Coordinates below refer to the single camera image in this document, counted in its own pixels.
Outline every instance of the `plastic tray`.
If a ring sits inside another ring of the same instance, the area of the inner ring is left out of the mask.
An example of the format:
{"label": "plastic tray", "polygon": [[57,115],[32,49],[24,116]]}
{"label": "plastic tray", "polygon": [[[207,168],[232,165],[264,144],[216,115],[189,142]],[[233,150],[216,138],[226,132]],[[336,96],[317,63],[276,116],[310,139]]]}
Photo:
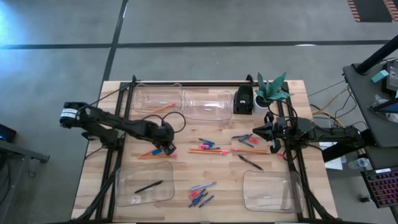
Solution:
{"label": "plastic tray", "polygon": [[187,90],[184,93],[183,115],[197,121],[227,121],[232,117],[232,94],[202,93]]}
{"label": "plastic tray", "polygon": [[305,199],[296,172],[248,170],[243,174],[243,200],[250,211],[300,213]]}
{"label": "plastic tray", "polygon": [[[174,106],[158,110],[164,106],[175,103]],[[134,87],[132,108],[142,114],[161,114],[182,109],[182,86],[173,85],[145,85],[138,84]]]}
{"label": "plastic tray", "polygon": [[[138,194],[134,192],[159,180],[159,185]],[[174,196],[173,167],[164,161],[131,169],[119,169],[116,174],[116,204],[119,207],[170,200]]]}

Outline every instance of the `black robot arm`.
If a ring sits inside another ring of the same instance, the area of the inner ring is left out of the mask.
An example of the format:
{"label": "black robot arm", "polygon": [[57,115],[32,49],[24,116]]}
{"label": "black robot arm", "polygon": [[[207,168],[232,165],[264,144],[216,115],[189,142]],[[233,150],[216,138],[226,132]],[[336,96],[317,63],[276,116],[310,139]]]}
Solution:
{"label": "black robot arm", "polygon": [[279,151],[280,141],[278,139],[286,139],[291,144],[299,144],[301,146],[310,142],[340,142],[358,149],[363,147],[361,133],[354,126],[321,128],[306,118],[291,119],[297,119],[295,126],[288,126],[284,117],[278,117],[277,122],[273,124],[274,116],[268,112],[264,118],[265,125],[254,128],[253,133],[266,141],[273,142],[271,153]]}
{"label": "black robot arm", "polygon": [[113,147],[118,143],[118,130],[125,131],[136,139],[151,142],[162,149],[167,155],[174,152],[174,130],[171,125],[162,120],[157,123],[146,120],[124,119],[109,112],[105,112],[87,103],[66,102],[63,105],[60,124],[64,128],[83,128],[82,135],[87,139],[93,136],[99,138],[105,147]]}

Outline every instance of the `gray floor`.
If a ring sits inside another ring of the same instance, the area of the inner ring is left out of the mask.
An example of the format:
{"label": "gray floor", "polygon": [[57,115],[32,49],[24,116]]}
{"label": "gray floor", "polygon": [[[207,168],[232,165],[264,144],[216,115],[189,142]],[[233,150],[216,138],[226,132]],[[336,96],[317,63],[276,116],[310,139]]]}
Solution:
{"label": "gray floor", "polygon": [[[0,2],[0,44],[109,44],[121,0]],[[120,43],[188,41],[378,40],[398,24],[357,23],[345,0],[130,0]],[[380,45],[118,49],[110,80],[242,80],[261,72],[273,79],[303,79],[314,93],[343,79],[341,68],[360,62]],[[109,49],[0,50],[0,123],[16,129],[18,145],[51,155],[31,162],[7,223],[68,220],[87,142],[80,130],[58,125],[64,101],[97,99]],[[344,83],[310,97],[327,104]],[[340,108],[341,95],[329,111]],[[354,106],[349,100],[348,111]],[[341,118],[363,120],[358,109]],[[388,209],[361,204],[359,172],[329,172],[340,218],[394,223]]]}

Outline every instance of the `wooden tabletop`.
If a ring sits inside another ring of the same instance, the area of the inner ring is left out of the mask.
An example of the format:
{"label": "wooden tabletop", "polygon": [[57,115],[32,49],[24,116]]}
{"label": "wooden tabletop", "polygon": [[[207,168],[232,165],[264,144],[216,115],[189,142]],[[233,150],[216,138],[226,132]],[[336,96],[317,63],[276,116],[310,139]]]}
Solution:
{"label": "wooden tabletop", "polygon": [[[119,88],[120,82],[104,82],[101,97]],[[288,81],[290,93],[293,93],[292,104],[298,116],[312,119],[310,105],[304,82],[302,80]],[[221,93],[230,92],[232,95],[237,87],[187,87],[183,92],[192,90],[198,93]],[[98,107],[114,113],[117,94],[99,102]],[[277,112],[276,105],[271,106],[273,112]],[[131,109],[129,119],[141,119],[147,114],[138,113]],[[249,148],[237,140],[232,140],[231,136],[252,133],[252,129],[264,125],[263,114],[242,115],[234,114],[228,122],[218,123],[209,121],[197,121],[187,119],[185,129],[175,134],[174,144],[177,158],[159,158],[140,160],[138,155],[147,152],[154,146],[145,141],[137,140],[127,136],[124,146],[123,163],[121,170],[124,173],[134,172],[139,166],[155,164],[162,161],[169,161],[172,164],[172,175],[174,184],[174,196],[170,200],[161,202],[145,203],[140,205],[123,206],[126,199],[119,198],[118,205],[114,211],[114,222],[287,222],[296,221],[295,213],[281,212],[251,212],[243,205],[243,175],[247,170],[256,170],[250,164],[239,159],[236,153],[229,153],[225,156],[213,154],[190,154],[188,150],[200,144],[198,138],[208,139],[216,143],[222,149]],[[178,130],[182,127],[183,121],[177,114],[173,114],[166,120]],[[259,140],[255,146],[257,150],[269,151],[270,143],[259,136],[253,135]],[[99,141],[89,143],[87,153],[101,147]],[[307,168],[308,181],[310,188],[320,201],[320,203],[333,216],[337,216],[335,203],[331,194],[328,176],[323,163],[322,154],[318,149],[308,147],[303,150],[305,166]],[[106,149],[102,149],[93,154],[84,163],[81,173],[75,205],[73,207],[72,218],[81,215],[86,207],[94,199],[101,185]],[[288,172],[287,162],[275,154],[253,155],[247,154],[247,158],[266,172]],[[190,199],[188,190],[190,187],[217,181],[217,184],[209,187],[209,195],[214,195],[214,199],[203,208],[188,208]],[[104,216],[106,216],[107,204],[104,206]]]}

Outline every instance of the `white pot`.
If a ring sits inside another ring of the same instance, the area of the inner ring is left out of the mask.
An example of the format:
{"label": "white pot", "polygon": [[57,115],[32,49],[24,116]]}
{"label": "white pot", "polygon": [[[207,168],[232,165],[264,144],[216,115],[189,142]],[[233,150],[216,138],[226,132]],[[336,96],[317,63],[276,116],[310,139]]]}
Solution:
{"label": "white pot", "polygon": [[254,108],[253,108],[253,111],[255,113],[257,113],[257,114],[264,114],[265,115],[268,112],[268,106],[265,106],[265,107],[260,106],[257,103],[256,98],[257,98],[257,96],[254,97],[254,103],[253,103],[254,104]]}

